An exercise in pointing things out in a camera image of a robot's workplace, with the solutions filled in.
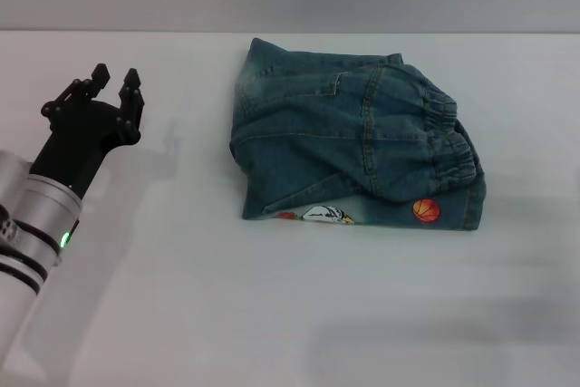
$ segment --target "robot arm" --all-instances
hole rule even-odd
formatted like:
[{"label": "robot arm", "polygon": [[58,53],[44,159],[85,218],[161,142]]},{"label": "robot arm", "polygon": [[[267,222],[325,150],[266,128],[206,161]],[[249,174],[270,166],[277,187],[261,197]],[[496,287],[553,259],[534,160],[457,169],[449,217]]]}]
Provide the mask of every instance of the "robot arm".
[{"label": "robot arm", "polygon": [[82,198],[105,156],[140,140],[137,71],[125,77],[120,108],[94,100],[109,79],[101,63],[91,79],[73,81],[43,106],[52,135],[32,166],[0,151],[0,364],[79,224]]}]

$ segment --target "orange basketball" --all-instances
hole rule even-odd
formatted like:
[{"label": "orange basketball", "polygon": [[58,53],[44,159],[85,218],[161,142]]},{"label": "orange basketball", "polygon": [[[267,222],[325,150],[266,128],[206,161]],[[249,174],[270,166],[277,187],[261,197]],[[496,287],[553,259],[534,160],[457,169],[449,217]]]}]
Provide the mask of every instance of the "orange basketball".
[{"label": "orange basketball", "polygon": [[413,205],[413,213],[423,222],[433,222],[439,218],[441,209],[432,199],[420,199]]}]

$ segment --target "white tabletop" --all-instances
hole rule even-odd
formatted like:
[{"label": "white tabletop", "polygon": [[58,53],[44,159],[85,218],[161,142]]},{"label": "white tabletop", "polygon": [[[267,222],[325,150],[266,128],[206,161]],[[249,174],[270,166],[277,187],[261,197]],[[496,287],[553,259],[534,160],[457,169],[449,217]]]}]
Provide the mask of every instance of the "white tabletop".
[{"label": "white tabletop", "polygon": [[105,160],[8,387],[580,385],[580,36],[261,35],[401,52],[456,99],[487,173],[473,233],[240,218],[232,85],[253,35],[0,33],[0,149],[107,63],[138,146]]}]

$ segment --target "black ring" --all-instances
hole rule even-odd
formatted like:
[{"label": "black ring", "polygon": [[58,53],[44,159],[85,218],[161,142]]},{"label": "black ring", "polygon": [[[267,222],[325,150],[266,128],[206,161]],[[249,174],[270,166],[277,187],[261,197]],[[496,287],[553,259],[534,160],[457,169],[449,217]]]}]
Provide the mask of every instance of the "black ring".
[{"label": "black ring", "polygon": [[36,260],[28,256],[25,256],[16,248],[12,248],[8,245],[0,245],[0,255],[15,258],[19,262],[24,263],[25,265],[30,267],[36,274],[38,274],[43,279],[43,281],[46,281],[46,278],[48,277],[48,272],[46,271],[46,269],[44,269],[44,267]]},{"label": "black ring", "polygon": [[36,236],[40,240],[42,240],[46,245],[48,245],[50,248],[54,250],[57,256],[61,254],[61,247],[56,243],[56,241],[52,237],[48,236],[46,233],[39,230],[38,228],[31,226],[30,224],[26,224],[23,221],[18,221],[15,219],[14,222],[18,224],[18,227],[24,230],[26,233],[30,233],[31,235]]},{"label": "black ring", "polygon": [[33,289],[37,295],[40,292],[40,285],[24,272],[20,272],[18,269],[14,269],[13,267],[5,265],[4,263],[0,263],[0,272],[4,272],[10,276],[13,276],[14,278],[19,279],[24,284]]}]

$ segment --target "blue denim fabric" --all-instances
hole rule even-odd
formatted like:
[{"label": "blue denim fabric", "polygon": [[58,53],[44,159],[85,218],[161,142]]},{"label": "blue denim fabric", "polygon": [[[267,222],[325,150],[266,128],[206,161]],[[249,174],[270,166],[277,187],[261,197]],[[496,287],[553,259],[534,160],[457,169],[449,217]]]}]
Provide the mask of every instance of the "blue denim fabric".
[{"label": "blue denim fabric", "polygon": [[[483,169],[457,104],[399,54],[288,52],[255,39],[230,149],[247,175],[246,219],[479,225]],[[437,207],[421,212],[425,199]]]}]

